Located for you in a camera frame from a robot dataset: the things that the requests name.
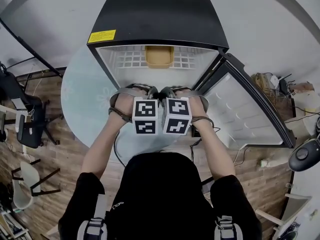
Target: yellow warning sticker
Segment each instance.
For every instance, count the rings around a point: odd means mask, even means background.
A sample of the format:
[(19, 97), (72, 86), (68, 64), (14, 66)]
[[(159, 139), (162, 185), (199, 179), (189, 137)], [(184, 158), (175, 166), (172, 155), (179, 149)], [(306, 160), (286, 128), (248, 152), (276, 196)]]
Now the yellow warning sticker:
[(115, 38), (115, 34), (116, 34), (115, 29), (91, 33), (89, 40), (88, 40), (88, 44), (95, 43), (95, 42), (101, 42), (101, 41), (113, 40)]

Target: round table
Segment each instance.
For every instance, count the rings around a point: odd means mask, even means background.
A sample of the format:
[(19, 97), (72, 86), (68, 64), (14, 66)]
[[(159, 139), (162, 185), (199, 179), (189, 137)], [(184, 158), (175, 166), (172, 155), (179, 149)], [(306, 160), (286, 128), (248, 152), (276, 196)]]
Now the round table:
[[(74, 135), (90, 147), (108, 119), (110, 97), (116, 92), (106, 73), (87, 46), (72, 57), (61, 86), (61, 106)], [(162, 133), (163, 109), (158, 110), (158, 135), (139, 136), (127, 123), (120, 131), (116, 150), (124, 163), (141, 153), (155, 152), (174, 143), (178, 137)], [(112, 150), (110, 159), (117, 161)]]

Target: mini fridge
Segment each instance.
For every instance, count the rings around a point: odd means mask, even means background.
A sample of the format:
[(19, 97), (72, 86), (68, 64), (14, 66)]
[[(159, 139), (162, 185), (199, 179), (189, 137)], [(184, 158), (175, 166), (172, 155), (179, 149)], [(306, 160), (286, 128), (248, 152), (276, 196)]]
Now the mini fridge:
[[(265, 94), (227, 53), (210, 0), (106, 0), (87, 46), (118, 89), (131, 83), (181, 85), (209, 100), (207, 114), (230, 149), (295, 146), (293, 133)], [(146, 46), (170, 46), (173, 63), (149, 68)]]

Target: black chair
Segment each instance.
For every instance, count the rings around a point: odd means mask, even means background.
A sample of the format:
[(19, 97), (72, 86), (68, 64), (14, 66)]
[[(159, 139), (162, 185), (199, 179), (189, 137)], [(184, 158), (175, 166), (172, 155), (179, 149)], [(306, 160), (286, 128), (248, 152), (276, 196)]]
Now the black chair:
[(39, 97), (25, 94), (26, 84), (21, 85), (16, 77), (7, 72), (6, 67), (2, 64), (2, 70), (0, 70), (0, 88), (3, 89), (7, 97), (13, 101), (14, 99), (21, 99), (29, 115), (32, 114), (32, 121), (25, 122), (25, 116), (20, 115), (19, 129), (16, 134), (17, 140), (30, 148), (36, 149), (38, 146), (42, 147), (42, 134), (48, 136), (49, 140), (54, 145), (59, 145), (59, 140), (54, 140), (52, 135), (47, 129), (47, 124), (55, 119), (63, 119), (63, 114), (59, 114), (52, 118), (46, 118), (46, 106), (50, 103), (49, 100), (42, 102)]

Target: tan tray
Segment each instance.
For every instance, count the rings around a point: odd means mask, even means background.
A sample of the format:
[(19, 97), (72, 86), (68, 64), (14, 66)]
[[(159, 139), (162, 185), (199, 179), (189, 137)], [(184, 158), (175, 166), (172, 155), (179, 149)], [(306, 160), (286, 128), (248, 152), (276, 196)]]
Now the tan tray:
[(151, 69), (167, 69), (174, 62), (172, 46), (146, 45), (145, 61)]

